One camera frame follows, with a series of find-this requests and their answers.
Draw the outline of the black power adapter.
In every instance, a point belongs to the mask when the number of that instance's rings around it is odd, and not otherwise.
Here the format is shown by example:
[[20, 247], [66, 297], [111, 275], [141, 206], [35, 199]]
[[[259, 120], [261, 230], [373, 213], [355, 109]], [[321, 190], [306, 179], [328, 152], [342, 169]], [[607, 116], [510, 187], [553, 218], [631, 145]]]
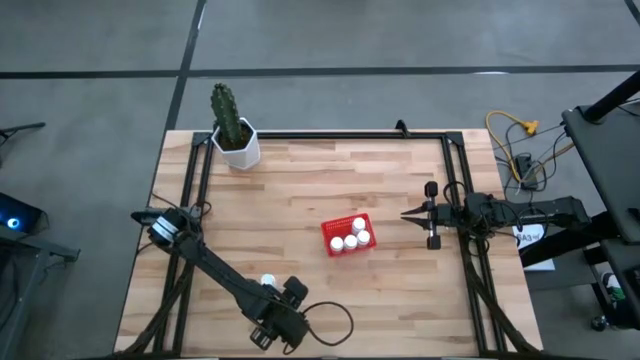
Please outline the black power adapter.
[[516, 173], [519, 176], [519, 186], [524, 190], [538, 189], [536, 165], [531, 155], [517, 155], [515, 157]]

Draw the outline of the red plastic basket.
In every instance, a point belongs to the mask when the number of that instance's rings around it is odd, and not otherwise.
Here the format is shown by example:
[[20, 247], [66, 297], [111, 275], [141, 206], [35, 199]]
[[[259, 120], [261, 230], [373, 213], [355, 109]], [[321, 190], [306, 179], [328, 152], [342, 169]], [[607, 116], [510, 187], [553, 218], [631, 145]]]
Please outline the red plastic basket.
[[[357, 237], [357, 234], [355, 234], [352, 231], [352, 221], [356, 218], [356, 217], [362, 217], [365, 219], [366, 221], [366, 231], [368, 231], [371, 235], [371, 241], [370, 244], [367, 247], [357, 247], [353, 250], [346, 250], [345, 248], [343, 249], [342, 252], [340, 253], [333, 253], [330, 249], [330, 241], [332, 238], [334, 237], [341, 237], [343, 240], [344, 238], [349, 235], [352, 234], [354, 236]], [[373, 249], [376, 247], [377, 243], [376, 243], [376, 238], [375, 238], [375, 234], [369, 219], [369, 216], [366, 213], [362, 213], [362, 214], [357, 214], [357, 215], [352, 215], [352, 216], [348, 216], [348, 217], [343, 217], [343, 218], [339, 218], [339, 219], [335, 219], [335, 220], [330, 220], [330, 221], [326, 221], [324, 223], [321, 224], [321, 229], [322, 229], [322, 233], [324, 236], [324, 245], [325, 245], [325, 249], [326, 252], [328, 254], [329, 257], [336, 257], [336, 256], [342, 256], [342, 255], [349, 255], [349, 254], [353, 254], [356, 252], [362, 252], [365, 250], [369, 250], [369, 249]]]

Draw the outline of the black aluminium table frame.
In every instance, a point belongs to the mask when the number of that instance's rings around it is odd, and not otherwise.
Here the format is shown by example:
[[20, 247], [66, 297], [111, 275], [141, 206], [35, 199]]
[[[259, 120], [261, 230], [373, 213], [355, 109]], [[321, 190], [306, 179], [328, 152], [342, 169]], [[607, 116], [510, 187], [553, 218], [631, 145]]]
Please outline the black aluminium table frame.
[[[462, 182], [500, 196], [498, 166], [483, 130], [265, 131], [261, 160], [228, 167], [197, 133], [164, 141], [151, 204], [203, 203], [206, 244], [242, 275], [290, 276], [309, 289], [312, 333], [299, 357], [474, 356], [505, 349], [481, 302], [470, 302], [462, 262], [475, 249], [452, 229], [429, 250], [405, 222], [424, 184]], [[376, 247], [329, 257], [321, 224], [366, 213]]]

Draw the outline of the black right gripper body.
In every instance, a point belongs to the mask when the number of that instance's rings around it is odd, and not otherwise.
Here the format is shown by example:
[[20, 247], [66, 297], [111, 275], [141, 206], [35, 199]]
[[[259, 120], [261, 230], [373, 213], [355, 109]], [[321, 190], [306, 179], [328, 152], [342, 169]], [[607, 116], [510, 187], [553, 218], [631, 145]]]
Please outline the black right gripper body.
[[437, 232], [439, 225], [445, 227], [456, 227], [460, 223], [462, 207], [454, 205], [448, 192], [453, 192], [461, 185], [465, 190], [466, 186], [459, 181], [453, 181], [446, 184], [443, 188], [443, 196], [446, 203], [438, 205], [436, 197], [438, 195], [438, 184], [435, 181], [429, 181], [424, 186], [424, 193], [427, 198], [426, 202], [430, 203], [430, 210], [427, 212], [430, 220], [429, 236], [427, 237], [427, 248], [429, 250], [439, 250], [441, 248], [441, 236]]

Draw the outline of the white planter pot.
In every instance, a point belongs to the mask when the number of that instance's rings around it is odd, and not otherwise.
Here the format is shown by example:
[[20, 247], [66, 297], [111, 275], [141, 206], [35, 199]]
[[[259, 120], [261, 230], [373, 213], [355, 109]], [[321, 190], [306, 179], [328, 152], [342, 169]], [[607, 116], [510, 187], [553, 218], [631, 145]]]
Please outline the white planter pot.
[[246, 118], [240, 118], [241, 125], [249, 130], [249, 140], [244, 148], [238, 150], [225, 150], [222, 147], [221, 131], [216, 128], [211, 135], [211, 140], [216, 149], [222, 154], [222, 158], [230, 167], [239, 170], [248, 170], [257, 165], [261, 159], [261, 150], [258, 140], [258, 132], [247, 121]]

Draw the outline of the black device with blue light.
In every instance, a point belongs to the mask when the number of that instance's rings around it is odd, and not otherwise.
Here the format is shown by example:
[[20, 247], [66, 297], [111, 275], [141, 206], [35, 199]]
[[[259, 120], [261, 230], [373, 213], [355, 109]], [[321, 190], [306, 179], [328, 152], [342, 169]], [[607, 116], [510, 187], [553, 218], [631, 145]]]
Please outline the black device with blue light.
[[33, 234], [45, 227], [46, 212], [0, 192], [0, 226]]

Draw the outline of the black equipment cart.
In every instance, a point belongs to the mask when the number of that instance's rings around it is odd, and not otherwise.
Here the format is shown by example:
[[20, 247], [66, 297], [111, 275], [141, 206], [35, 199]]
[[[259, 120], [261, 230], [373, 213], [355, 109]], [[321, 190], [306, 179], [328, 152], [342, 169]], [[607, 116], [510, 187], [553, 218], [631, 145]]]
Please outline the black equipment cart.
[[562, 118], [605, 205], [586, 230], [597, 246], [585, 255], [611, 267], [625, 296], [603, 298], [602, 319], [640, 330], [640, 110], [625, 108], [635, 95], [640, 97], [640, 70], [595, 103], [564, 111]]

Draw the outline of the green cactus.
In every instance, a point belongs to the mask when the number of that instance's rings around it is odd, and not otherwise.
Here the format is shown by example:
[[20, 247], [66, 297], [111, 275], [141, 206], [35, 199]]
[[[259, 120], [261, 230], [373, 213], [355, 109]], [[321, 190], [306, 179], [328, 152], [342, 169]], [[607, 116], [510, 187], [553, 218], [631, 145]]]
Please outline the green cactus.
[[224, 83], [217, 83], [214, 85], [210, 100], [220, 136], [227, 144], [227, 148], [242, 147], [244, 138], [232, 90]]

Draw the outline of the white paper label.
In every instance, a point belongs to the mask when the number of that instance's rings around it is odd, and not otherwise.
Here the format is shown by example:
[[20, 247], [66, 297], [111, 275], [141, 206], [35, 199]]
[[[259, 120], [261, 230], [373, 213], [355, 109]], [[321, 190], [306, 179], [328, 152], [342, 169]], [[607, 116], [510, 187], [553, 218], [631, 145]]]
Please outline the white paper label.
[[[541, 224], [524, 225], [521, 230], [517, 226], [512, 227], [513, 235], [519, 250], [541, 240], [544, 235], [544, 226]], [[550, 272], [555, 270], [554, 262], [549, 259], [524, 268], [525, 272]]]

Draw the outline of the black metal stand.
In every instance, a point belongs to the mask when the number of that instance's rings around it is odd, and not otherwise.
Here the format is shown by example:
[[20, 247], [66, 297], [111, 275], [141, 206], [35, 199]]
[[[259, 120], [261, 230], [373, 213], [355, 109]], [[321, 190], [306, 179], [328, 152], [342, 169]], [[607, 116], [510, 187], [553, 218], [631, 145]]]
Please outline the black metal stand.
[[8, 309], [0, 310], [0, 360], [13, 360], [50, 257], [58, 256], [66, 263], [75, 262], [80, 250], [4, 226], [0, 226], [0, 245], [5, 245], [10, 255], [8, 271], [11, 273], [0, 276], [7, 280], [4, 285], [0, 284], [0, 289], [10, 293]]

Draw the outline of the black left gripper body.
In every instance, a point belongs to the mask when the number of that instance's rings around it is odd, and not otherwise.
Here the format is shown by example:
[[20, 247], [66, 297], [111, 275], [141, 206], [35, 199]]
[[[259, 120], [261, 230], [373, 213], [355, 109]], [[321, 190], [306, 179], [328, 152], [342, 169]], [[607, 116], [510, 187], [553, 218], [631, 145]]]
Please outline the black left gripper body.
[[283, 292], [276, 287], [262, 284], [260, 284], [260, 289], [261, 292], [258, 293], [260, 308], [252, 319], [256, 327], [250, 334], [250, 340], [261, 350], [268, 350], [277, 338], [282, 341], [284, 325], [292, 323], [292, 314], [299, 311], [299, 307], [309, 290], [295, 276], [290, 276], [285, 281]]

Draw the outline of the black tripod leg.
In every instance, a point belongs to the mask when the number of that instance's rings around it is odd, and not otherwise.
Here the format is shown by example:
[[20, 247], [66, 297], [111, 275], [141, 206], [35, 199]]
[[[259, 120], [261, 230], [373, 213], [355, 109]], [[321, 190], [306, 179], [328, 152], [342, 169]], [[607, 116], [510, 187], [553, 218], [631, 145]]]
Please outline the black tripod leg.
[[46, 124], [44, 122], [38, 122], [38, 123], [0, 129], [0, 144], [4, 144], [8, 139], [10, 139], [13, 135], [17, 134], [20, 131], [35, 130], [35, 129], [44, 128], [45, 126]]

